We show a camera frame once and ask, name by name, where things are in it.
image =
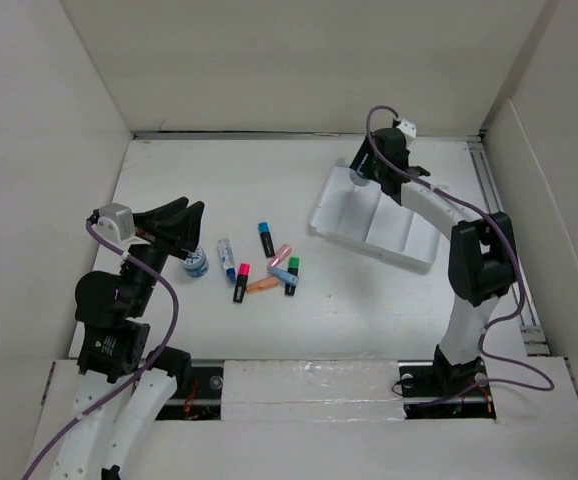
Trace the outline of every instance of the small bottle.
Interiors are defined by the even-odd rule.
[[[229,283],[236,284],[236,263],[233,259],[233,251],[231,250],[231,242],[228,238],[218,240],[218,255],[222,262],[222,268],[229,279]]]
[[[190,277],[202,277],[209,270],[209,260],[205,255],[205,251],[200,245],[196,251],[189,255],[185,260],[180,260],[182,267]]]

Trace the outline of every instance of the cable connector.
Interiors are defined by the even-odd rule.
[[[473,379],[475,380],[476,384],[478,384],[479,387],[486,387],[487,385],[489,385],[489,377],[487,377],[487,375],[485,375],[484,373],[481,372],[476,373]]]
[[[110,203],[98,209],[97,231],[101,237],[113,243],[131,240],[136,234],[133,212],[129,207]]]
[[[418,132],[416,129],[416,124],[411,120],[402,118],[397,128],[405,134],[405,139],[407,140],[407,148],[409,148],[409,145],[411,145],[411,143],[416,139],[416,134]]]

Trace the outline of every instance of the orange highlighter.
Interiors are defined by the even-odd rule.
[[[280,285],[280,280],[278,277],[272,275],[247,285],[247,293],[264,292],[265,290],[277,287],[278,285]]]

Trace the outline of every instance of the pink highlighter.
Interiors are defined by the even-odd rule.
[[[282,247],[280,247],[275,257],[269,260],[269,263],[267,264],[267,269],[274,268],[280,265],[285,258],[291,255],[291,250],[292,250],[291,245],[287,245],[285,243]]]

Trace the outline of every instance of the blue highlighter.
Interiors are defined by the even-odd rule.
[[[269,273],[275,277],[278,277],[282,282],[291,285],[292,287],[298,286],[298,277],[296,275],[292,275],[291,273],[287,272],[278,267],[271,267],[269,269]]]

